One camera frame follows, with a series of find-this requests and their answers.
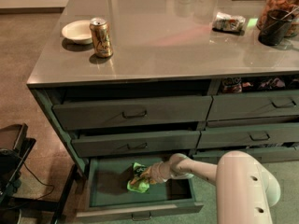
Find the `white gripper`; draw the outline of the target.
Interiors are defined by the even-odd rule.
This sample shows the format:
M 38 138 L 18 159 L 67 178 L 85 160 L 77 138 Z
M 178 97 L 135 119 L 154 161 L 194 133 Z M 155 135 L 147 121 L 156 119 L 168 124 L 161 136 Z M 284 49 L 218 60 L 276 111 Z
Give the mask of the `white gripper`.
M 172 178 L 172 170 L 169 161 L 160 161 L 154 163 L 151 168 L 146 168 L 140 175 L 145 178 L 145 182 L 150 185 L 164 183 Z

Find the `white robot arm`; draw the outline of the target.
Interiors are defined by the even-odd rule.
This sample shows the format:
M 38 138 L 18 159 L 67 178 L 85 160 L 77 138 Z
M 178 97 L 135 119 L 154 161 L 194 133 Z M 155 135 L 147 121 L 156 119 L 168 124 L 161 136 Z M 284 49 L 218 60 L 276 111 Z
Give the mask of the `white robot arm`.
M 152 164 L 142 176 L 152 183 L 196 176 L 214 185 L 218 224 L 273 224 L 270 208 L 281 195 L 277 179 L 242 151 L 227 152 L 216 164 L 178 153 Z

